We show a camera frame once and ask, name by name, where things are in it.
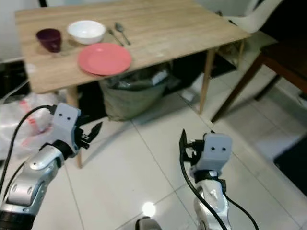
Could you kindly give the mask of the dark purple cup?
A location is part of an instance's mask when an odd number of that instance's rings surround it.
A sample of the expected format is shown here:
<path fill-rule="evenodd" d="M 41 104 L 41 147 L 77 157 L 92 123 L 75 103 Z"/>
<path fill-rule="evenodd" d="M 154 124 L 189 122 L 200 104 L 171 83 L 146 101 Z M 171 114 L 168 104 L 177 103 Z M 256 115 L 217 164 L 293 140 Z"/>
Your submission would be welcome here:
<path fill-rule="evenodd" d="M 61 52 L 62 34 L 59 30 L 46 28 L 38 31 L 35 36 L 43 48 L 45 48 L 48 52 Z"/>

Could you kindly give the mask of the dark floor mat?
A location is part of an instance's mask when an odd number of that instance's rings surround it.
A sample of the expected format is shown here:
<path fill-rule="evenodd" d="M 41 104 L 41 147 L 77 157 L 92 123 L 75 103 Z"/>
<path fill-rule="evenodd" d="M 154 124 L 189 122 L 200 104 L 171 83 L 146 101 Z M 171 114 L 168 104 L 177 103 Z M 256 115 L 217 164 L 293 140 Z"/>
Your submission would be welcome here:
<path fill-rule="evenodd" d="M 307 149 L 286 149 L 274 164 L 295 184 L 307 184 Z"/>

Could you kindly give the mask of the white shell chair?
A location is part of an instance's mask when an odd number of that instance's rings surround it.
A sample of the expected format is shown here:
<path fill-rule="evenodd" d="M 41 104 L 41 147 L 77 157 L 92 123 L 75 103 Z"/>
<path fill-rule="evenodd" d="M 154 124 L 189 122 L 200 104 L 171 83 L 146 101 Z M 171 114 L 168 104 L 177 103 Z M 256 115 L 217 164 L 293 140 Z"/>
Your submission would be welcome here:
<path fill-rule="evenodd" d="M 283 2 L 283 0 L 247 0 L 246 10 L 242 16 L 224 16 L 221 9 L 213 9 L 210 1 L 220 0 L 195 0 L 210 11 L 213 11 L 219 17 L 238 26 L 250 35 L 259 31 L 259 29 L 267 22 L 275 9 Z M 238 40 L 228 45 L 224 45 L 218 49 L 218 53 L 225 58 L 232 58 L 234 65 L 239 68 L 243 59 L 246 39 Z"/>

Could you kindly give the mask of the white bowl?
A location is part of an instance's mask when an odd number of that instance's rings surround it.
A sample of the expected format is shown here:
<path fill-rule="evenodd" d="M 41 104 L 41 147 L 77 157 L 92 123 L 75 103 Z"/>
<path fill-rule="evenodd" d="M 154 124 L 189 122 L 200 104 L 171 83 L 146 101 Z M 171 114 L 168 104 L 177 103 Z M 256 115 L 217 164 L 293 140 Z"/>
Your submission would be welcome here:
<path fill-rule="evenodd" d="M 72 22 L 67 31 L 75 42 L 83 45 L 92 45 L 103 40 L 106 33 L 105 25 L 92 20 Z"/>

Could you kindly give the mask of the olive grey sack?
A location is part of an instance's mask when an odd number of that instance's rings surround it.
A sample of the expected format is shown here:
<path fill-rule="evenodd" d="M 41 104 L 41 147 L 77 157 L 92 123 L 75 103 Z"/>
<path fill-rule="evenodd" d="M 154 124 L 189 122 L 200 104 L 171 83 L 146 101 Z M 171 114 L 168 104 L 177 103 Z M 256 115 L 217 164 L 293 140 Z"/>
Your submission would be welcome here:
<path fill-rule="evenodd" d="M 163 97 L 169 77 L 165 63 L 99 81 L 108 118 L 126 121 L 144 113 Z"/>

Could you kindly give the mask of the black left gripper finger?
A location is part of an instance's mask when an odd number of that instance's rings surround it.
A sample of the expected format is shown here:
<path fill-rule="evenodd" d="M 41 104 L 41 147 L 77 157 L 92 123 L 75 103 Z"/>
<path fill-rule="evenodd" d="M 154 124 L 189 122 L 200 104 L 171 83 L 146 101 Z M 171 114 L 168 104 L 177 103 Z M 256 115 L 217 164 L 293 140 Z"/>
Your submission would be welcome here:
<path fill-rule="evenodd" d="M 103 121 L 100 121 L 92 129 L 90 130 L 90 133 L 86 135 L 86 142 L 91 143 L 99 134 L 101 127 L 102 127 Z"/>

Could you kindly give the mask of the pink plate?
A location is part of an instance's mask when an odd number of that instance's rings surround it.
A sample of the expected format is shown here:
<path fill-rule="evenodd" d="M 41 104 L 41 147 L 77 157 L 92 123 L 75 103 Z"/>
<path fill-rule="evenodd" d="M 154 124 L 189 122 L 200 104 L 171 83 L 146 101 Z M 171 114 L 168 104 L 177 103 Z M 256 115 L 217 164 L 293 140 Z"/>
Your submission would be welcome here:
<path fill-rule="evenodd" d="M 77 58 L 81 70 L 95 75 L 116 75 L 125 72 L 132 64 L 127 49 L 113 43 L 97 43 L 83 48 Z"/>

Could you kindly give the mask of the metal fork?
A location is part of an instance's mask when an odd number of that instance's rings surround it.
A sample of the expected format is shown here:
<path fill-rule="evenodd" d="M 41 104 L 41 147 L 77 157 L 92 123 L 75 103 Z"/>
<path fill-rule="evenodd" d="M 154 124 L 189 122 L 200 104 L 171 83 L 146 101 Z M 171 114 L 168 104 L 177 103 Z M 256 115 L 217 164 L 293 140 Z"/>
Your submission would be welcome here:
<path fill-rule="evenodd" d="M 113 29 L 108 29 L 110 35 L 114 38 L 114 40 L 119 44 L 120 46 L 124 46 L 124 43 L 122 43 L 118 37 L 116 37 L 116 33 L 114 33 Z"/>

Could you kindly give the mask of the dark brown wooden table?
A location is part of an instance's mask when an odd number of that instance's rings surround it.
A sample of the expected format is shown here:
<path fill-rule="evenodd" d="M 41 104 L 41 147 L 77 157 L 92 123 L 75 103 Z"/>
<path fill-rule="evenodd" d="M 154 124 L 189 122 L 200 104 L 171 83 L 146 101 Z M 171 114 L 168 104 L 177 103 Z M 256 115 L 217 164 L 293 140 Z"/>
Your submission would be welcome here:
<path fill-rule="evenodd" d="M 307 37 L 283 40 L 260 49 L 256 59 L 240 78 L 223 105 L 211 118 L 211 122 L 215 123 L 222 118 L 262 66 L 270 68 L 275 75 L 258 92 L 255 100 L 258 101 L 263 98 L 280 79 L 289 81 L 301 90 L 301 94 L 307 95 Z"/>

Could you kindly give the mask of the white red plastic bag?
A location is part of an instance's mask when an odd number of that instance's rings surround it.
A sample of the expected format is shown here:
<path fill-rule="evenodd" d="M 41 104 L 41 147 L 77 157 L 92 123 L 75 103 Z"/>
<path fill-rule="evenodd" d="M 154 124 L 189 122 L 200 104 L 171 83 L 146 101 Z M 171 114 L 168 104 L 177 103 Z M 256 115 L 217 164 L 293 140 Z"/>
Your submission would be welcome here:
<path fill-rule="evenodd" d="M 58 98 L 54 93 L 30 93 L 10 103 L 0 106 L 0 159 L 8 156 L 12 136 L 24 115 L 37 106 L 57 104 Z M 12 157 L 22 159 L 44 144 L 50 134 L 53 115 L 46 109 L 40 109 L 30 114 L 20 125 L 13 143 Z"/>

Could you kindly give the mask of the light wooden table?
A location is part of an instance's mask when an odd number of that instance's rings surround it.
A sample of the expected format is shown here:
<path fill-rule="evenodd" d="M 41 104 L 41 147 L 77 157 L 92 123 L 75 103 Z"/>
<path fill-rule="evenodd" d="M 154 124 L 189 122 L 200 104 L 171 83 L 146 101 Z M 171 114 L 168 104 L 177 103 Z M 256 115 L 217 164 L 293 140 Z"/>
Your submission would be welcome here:
<path fill-rule="evenodd" d="M 117 0 L 72 6 L 38 7 L 15 13 L 29 85 L 36 93 L 66 90 L 67 103 L 79 107 L 78 86 L 101 80 L 77 63 L 83 45 L 71 40 L 68 25 L 92 20 L 113 27 L 119 22 L 131 42 L 130 70 L 206 52 L 200 103 L 206 101 L 213 60 L 220 46 L 247 39 L 249 33 L 193 0 Z M 35 34 L 46 28 L 62 34 L 61 52 L 48 52 Z"/>

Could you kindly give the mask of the metal spoon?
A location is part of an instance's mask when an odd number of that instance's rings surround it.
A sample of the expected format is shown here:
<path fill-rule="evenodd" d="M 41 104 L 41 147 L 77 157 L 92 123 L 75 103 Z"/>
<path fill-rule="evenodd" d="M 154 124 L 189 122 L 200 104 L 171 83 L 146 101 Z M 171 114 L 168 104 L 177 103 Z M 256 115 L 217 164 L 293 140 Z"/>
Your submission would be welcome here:
<path fill-rule="evenodd" d="M 131 45 L 131 42 L 129 41 L 129 39 L 126 37 L 125 33 L 124 33 L 124 27 L 122 26 L 122 24 L 120 24 L 119 22 L 115 22 L 115 29 L 121 33 L 121 36 L 123 37 L 123 39 L 125 39 L 126 44 L 127 45 Z"/>

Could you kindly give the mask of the grey robot foot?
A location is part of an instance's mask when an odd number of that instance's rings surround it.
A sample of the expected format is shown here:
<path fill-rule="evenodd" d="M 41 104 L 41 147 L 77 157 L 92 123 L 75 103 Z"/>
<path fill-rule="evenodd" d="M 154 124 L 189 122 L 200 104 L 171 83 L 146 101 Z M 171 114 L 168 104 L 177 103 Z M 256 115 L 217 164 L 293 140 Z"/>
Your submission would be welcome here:
<path fill-rule="evenodd" d="M 135 230 L 163 230 L 162 226 L 152 217 L 144 216 L 135 223 Z"/>

